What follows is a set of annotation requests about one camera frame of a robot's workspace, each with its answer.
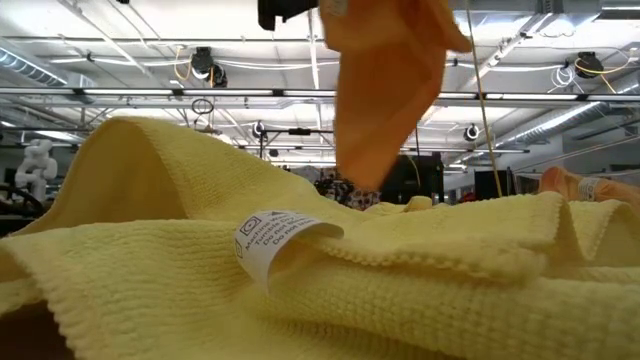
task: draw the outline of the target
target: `orange towel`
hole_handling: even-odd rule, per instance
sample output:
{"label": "orange towel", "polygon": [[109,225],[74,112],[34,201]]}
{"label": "orange towel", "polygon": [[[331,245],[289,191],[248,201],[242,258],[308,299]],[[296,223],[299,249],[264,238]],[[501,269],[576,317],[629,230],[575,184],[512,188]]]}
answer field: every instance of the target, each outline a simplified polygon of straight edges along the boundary
{"label": "orange towel", "polygon": [[443,0],[321,0],[327,46],[341,52],[337,161],[375,189],[440,93],[448,49],[468,52]]}
{"label": "orange towel", "polygon": [[585,178],[560,167],[552,167],[542,174],[539,190],[560,193],[567,200],[619,200],[640,214],[640,188],[607,179]]}

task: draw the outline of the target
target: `industrial ceiling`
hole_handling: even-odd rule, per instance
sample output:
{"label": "industrial ceiling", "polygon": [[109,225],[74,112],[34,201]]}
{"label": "industrial ceiling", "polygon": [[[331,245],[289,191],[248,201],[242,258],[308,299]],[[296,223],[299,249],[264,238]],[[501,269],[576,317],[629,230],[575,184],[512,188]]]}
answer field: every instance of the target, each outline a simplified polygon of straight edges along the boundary
{"label": "industrial ceiling", "polygon": [[[450,1],[461,30],[468,33],[463,5],[464,1]],[[476,0],[471,6],[482,85],[495,94],[487,98],[488,122],[503,148],[525,148],[569,130],[567,120],[575,120],[574,127],[582,126],[583,131],[602,126],[593,125],[594,119],[582,124],[574,118],[589,110],[599,111],[602,116],[594,116],[603,118],[608,115],[605,112],[615,109],[590,105],[594,102],[582,95],[610,94],[605,79],[621,95],[637,93],[633,86],[638,81],[635,72],[640,57],[640,21],[636,20],[640,19],[640,1]],[[317,9],[278,23],[276,31],[269,32],[258,25],[256,0],[131,0],[128,5],[114,0],[1,0],[0,36],[0,49],[46,70],[53,82],[62,79],[63,88],[185,89],[185,93],[170,96],[162,92],[154,96],[149,91],[92,96],[87,91],[84,95],[89,101],[78,96],[0,91],[5,126],[93,128],[113,116],[149,116],[200,130],[212,124],[222,131],[225,141],[237,146],[256,144],[252,127],[257,121],[269,129],[333,128],[330,91],[336,86],[340,55],[326,48]],[[188,89],[210,89],[208,81],[195,76],[184,79],[196,47],[211,47],[214,61],[226,73],[226,90],[311,93],[297,98],[282,92],[278,93],[281,98],[242,92],[189,96]],[[610,71],[605,79],[576,76],[571,65],[580,52],[595,52],[604,71]],[[470,124],[481,124],[472,64],[470,54],[448,54],[442,91],[454,95],[440,99],[418,123],[421,148],[482,149],[482,136],[471,144],[463,139]],[[51,85],[8,65],[0,66],[2,88]],[[401,86],[393,78],[380,79],[380,83]],[[455,96],[466,93],[473,95]],[[505,101],[512,93],[537,97]],[[545,98],[544,94],[582,97]],[[202,97],[214,105],[211,114],[198,115],[191,108]],[[81,142],[84,136],[69,135],[58,138]],[[271,140],[272,146],[316,146],[281,151],[278,161],[330,162],[335,158],[331,139],[320,135],[283,134]],[[415,146],[415,141],[410,138],[407,144]],[[473,160],[455,152],[445,159],[449,164]]]}

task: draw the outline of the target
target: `white label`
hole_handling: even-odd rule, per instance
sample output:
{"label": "white label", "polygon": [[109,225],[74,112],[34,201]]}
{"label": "white label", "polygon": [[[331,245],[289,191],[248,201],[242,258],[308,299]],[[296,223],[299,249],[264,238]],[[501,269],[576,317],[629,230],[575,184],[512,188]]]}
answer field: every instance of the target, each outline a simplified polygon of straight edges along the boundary
{"label": "white label", "polygon": [[349,0],[326,0],[324,1],[325,9],[333,16],[347,15],[347,7]]}
{"label": "white label", "polygon": [[598,182],[600,182],[598,178],[584,178],[580,180],[580,184],[578,184],[580,200],[596,201],[596,186],[598,186]]}
{"label": "white label", "polygon": [[282,247],[302,231],[341,238],[342,228],[290,211],[253,214],[236,230],[236,258],[265,291],[269,290],[269,268]]}

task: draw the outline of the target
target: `white statue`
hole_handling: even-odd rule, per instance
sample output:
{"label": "white statue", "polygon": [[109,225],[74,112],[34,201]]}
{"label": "white statue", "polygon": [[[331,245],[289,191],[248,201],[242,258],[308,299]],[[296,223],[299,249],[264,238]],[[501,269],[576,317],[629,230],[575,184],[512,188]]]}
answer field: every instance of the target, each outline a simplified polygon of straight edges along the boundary
{"label": "white statue", "polygon": [[52,147],[51,140],[31,140],[24,149],[24,160],[16,172],[16,187],[31,184],[31,195],[40,202],[46,198],[47,180],[58,175],[58,163],[49,157]]}

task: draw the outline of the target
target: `towel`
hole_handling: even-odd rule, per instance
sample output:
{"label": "towel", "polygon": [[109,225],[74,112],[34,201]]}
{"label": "towel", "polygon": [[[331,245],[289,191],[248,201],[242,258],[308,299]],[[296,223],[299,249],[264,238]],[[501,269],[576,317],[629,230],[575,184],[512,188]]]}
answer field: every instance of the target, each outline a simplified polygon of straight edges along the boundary
{"label": "towel", "polygon": [[447,50],[471,51],[444,0],[321,0],[327,47],[340,52],[340,172],[377,189],[440,93]]}
{"label": "towel", "polygon": [[583,177],[557,166],[542,174],[539,191],[555,191],[565,199],[575,201],[620,200],[640,214],[639,187],[609,179]]}
{"label": "towel", "polygon": [[[234,233],[269,210],[344,237],[300,233],[267,294]],[[0,324],[46,301],[79,359],[640,358],[627,204],[548,192],[415,210],[348,209],[204,134],[113,118],[50,211],[0,241]]]}

